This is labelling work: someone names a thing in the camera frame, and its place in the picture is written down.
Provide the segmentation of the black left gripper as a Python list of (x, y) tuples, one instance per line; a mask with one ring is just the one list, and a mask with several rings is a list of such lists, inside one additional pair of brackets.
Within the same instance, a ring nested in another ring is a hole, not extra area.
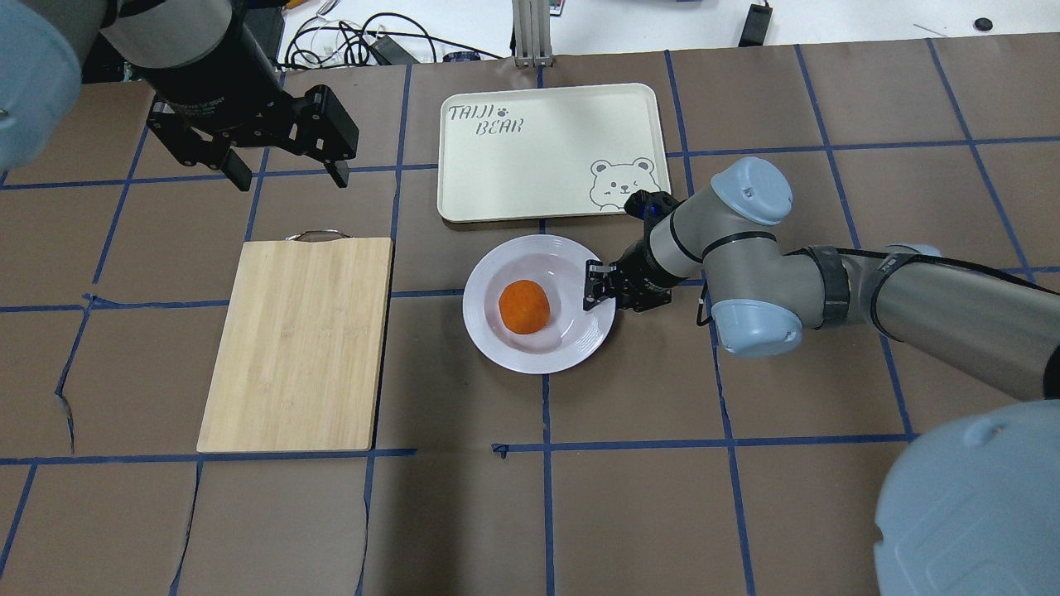
[(230, 24), (202, 56), (147, 69), (156, 91), (147, 125), (183, 166), (205, 165), (249, 192), (253, 173), (235, 147), (277, 147), (321, 163), (349, 186), (359, 128), (326, 84), (292, 97), (243, 24)]

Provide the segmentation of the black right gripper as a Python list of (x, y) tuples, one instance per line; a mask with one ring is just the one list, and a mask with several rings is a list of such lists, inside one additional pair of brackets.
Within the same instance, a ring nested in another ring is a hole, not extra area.
[(610, 264), (585, 262), (582, 309), (590, 312), (614, 299), (617, 309), (644, 312), (670, 305), (674, 286), (675, 276), (660, 267), (644, 240), (638, 240)]

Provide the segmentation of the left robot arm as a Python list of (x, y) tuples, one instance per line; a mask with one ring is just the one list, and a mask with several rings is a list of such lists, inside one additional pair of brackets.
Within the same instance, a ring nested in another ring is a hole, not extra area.
[(209, 166), (242, 191), (236, 150), (307, 157), (349, 183), (359, 128), (325, 84), (294, 97), (232, 1), (4, 1), (1, 162), (37, 159), (75, 106), (99, 39), (154, 90), (145, 124), (183, 166)]

